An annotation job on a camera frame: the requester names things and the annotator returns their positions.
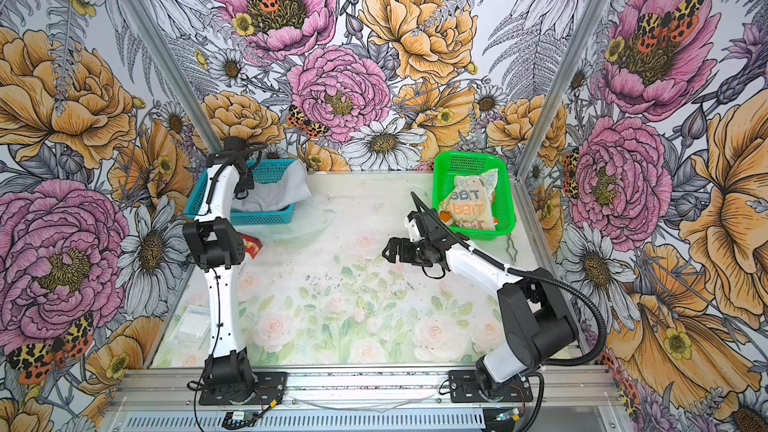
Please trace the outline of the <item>light grey towel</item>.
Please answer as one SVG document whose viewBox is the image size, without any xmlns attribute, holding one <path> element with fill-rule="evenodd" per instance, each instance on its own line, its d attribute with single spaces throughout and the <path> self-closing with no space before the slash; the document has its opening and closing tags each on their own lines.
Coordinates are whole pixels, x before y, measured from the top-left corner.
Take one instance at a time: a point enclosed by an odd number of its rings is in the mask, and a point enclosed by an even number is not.
<svg viewBox="0 0 768 432">
<path fill-rule="evenodd" d="M 265 160 L 253 170 L 253 177 L 254 189 L 246 198 L 233 200 L 234 210 L 277 212 L 311 197 L 307 171 L 301 161 Z"/>
</svg>

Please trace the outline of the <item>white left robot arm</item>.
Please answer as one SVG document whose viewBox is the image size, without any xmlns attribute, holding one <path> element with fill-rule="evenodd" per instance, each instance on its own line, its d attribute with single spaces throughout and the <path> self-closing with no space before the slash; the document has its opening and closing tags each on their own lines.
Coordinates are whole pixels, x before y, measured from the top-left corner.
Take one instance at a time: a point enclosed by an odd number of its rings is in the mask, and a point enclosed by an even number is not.
<svg viewBox="0 0 768 432">
<path fill-rule="evenodd" d="M 183 236 L 209 295 L 208 357 L 201 374 L 201 402 L 245 404 L 254 398 L 256 378 L 237 311 L 237 275 L 246 256 L 241 235 L 230 221 L 236 195 L 253 188 L 248 158 L 256 152 L 242 138 L 228 137 L 206 159 L 203 201 Z"/>
</svg>

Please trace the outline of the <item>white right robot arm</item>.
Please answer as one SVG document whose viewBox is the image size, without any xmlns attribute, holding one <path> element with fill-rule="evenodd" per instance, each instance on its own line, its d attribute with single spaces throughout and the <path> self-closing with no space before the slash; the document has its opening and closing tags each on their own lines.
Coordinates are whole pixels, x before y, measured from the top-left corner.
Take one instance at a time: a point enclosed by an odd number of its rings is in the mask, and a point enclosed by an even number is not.
<svg viewBox="0 0 768 432">
<path fill-rule="evenodd" d="M 520 270 L 505 265 L 453 232 L 429 211 L 407 217 L 408 235 L 392 237 L 382 250 L 390 263 L 424 270 L 438 267 L 486 289 L 497 299 L 503 339 L 476 362 L 482 393 L 493 393 L 537 370 L 578 337 L 577 324 L 562 294 L 562 284 L 545 269 Z"/>
</svg>

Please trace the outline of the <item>printed cream towel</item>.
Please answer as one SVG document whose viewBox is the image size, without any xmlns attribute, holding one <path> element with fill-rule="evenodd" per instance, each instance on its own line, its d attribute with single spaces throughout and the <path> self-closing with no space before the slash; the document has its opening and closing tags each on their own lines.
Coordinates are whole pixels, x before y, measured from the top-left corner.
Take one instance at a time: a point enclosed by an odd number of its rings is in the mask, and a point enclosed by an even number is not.
<svg viewBox="0 0 768 432">
<path fill-rule="evenodd" d="M 498 173 L 495 169 L 479 175 L 455 176 L 454 188 L 438 207 L 440 219 L 449 226 L 490 231 L 497 220 L 492 213 Z"/>
</svg>

